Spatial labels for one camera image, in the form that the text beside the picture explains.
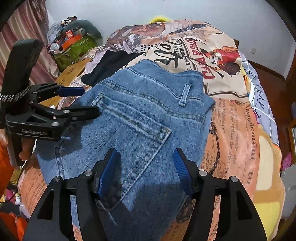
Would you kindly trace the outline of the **orange sleeve forearm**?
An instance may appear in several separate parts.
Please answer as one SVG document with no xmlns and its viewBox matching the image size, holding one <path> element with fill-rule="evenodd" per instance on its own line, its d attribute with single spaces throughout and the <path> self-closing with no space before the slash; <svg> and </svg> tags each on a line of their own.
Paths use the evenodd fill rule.
<svg viewBox="0 0 296 241">
<path fill-rule="evenodd" d="M 22 240 L 28 224 L 15 204 L 16 187 L 8 189 L 14 170 L 7 149 L 1 146 L 1 240 Z"/>
</svg>

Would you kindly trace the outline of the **person's left hand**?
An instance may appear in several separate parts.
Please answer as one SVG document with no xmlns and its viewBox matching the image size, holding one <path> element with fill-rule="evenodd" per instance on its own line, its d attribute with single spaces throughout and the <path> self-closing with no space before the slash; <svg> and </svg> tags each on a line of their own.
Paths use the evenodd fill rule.
<svg viewBox="0 0 296 241">
<path fill-rule="evenodd" d="M 9 137 L 4 128 L 1 129 L 1 145 L 8 149 Z M 31 158 L 35 140 L 31 138 L 22 138 L 22 151 L 19 153 L 19 158 L 22 161 L 27 161 Z"/>
</svg>

